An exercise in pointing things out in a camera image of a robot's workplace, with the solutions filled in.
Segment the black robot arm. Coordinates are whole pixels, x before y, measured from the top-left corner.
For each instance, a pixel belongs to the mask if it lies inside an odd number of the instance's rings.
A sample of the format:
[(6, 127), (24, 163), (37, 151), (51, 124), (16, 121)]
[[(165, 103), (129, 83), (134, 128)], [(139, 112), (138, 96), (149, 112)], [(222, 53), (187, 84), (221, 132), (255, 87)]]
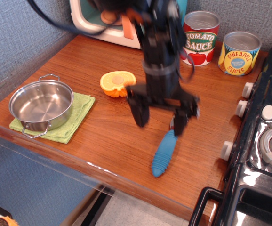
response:
[(99, 11), (127, 16), (136, 29), (144, 55), (146, 83), (126, 87), (127, 101), (139, 127), (149, 120), (151, 106), (174, 113), (179, 136), (192, 116), (199, 114), (198, 98), (180, 86), (180, 55), (186, 44), (175, 0), (91, 0)]

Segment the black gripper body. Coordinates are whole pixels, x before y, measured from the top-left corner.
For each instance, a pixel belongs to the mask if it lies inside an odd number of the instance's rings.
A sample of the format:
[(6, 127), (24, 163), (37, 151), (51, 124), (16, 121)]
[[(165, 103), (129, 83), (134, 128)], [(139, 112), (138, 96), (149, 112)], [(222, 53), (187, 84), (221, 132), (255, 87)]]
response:
[(168, 65), (142, 61), (146, 83), (126, 86), (127, 98), (144, 101), (148, 106), (169, 109), (173, 112), (184, 110), (191, 116), (199, 117), (198, 98), (180, 86), (180, 63), (177, 58)]

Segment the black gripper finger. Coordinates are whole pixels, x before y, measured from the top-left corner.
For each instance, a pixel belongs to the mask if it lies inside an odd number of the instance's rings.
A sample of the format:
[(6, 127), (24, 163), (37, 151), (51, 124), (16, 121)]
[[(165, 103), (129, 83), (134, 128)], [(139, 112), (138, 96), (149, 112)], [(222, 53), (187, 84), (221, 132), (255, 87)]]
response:
[(144, 127), (149, 120), (149, 106), (144, 101), (128, 97), (128, 104), (130, 106), (135, 123), (139, 127)]
[(176, 110), (173, 117), (173, 123), (174, 123), (174, 134), (175, 136), (179, 136), (183, 133), (188, 120), (189, 115), (184, 110)]

